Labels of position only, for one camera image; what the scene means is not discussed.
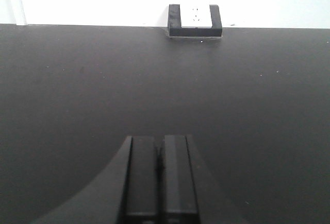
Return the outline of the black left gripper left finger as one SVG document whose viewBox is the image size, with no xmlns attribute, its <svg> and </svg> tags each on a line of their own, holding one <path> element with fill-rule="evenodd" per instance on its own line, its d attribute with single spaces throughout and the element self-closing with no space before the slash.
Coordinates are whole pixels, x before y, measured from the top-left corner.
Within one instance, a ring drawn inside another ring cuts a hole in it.
<svg viewBox="0 0 330 224">
<path fill-rule="evenodd" d="M 155 139 L 152 136 L 132 136 L 128 141 L 128 166 L 117 223 L 157 223 L 159 192 Z"/>
</svg>

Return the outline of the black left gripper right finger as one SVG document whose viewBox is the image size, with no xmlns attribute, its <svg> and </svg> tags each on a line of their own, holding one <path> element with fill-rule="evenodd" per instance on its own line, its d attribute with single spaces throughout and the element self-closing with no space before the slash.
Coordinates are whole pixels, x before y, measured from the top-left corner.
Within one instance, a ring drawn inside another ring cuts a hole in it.
<svg viewBox="0 0 330 224">
<path fill-rule="evenodd" d="M 161 157 L 161 223 L 200 223 L 186 137 L 166 135 Z"/>
</svg>

